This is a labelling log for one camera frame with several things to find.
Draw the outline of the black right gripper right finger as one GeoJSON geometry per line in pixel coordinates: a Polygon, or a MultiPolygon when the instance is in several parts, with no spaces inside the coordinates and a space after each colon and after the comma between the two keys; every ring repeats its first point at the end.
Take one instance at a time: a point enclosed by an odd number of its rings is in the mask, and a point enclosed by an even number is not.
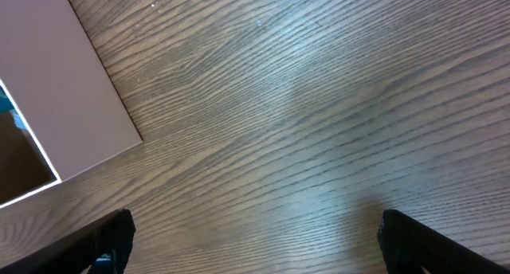
{"type": "Polygon", "coordinates": [[[501,273],[509,270],[396,209],[382,213],[378,243],[390,274],[501,273]]]}

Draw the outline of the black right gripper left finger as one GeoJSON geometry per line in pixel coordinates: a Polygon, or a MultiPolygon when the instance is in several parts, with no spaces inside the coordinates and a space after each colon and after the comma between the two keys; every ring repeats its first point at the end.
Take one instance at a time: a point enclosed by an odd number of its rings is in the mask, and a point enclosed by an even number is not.
{"type": "Polygon", "coordinates": [[[118,209],[2,267],[1,272],[123,273],[131,255],[135,231],[131,211],[118,209]]]}

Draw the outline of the blue mouthwash bottle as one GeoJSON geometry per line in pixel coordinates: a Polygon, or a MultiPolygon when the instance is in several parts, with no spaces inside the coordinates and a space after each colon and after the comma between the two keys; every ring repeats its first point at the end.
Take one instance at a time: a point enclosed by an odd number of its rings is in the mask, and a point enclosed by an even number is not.
{"type": "Polygon", "coordinates": [[[10,101],[8,95],[4,92],[3,88],[1,88],[1,113],[9,112],[13,117],[14,124],[17,128],[27,131],[27,127],[23,122],[22,117],[17,112],[15,106],[10,101]]]}

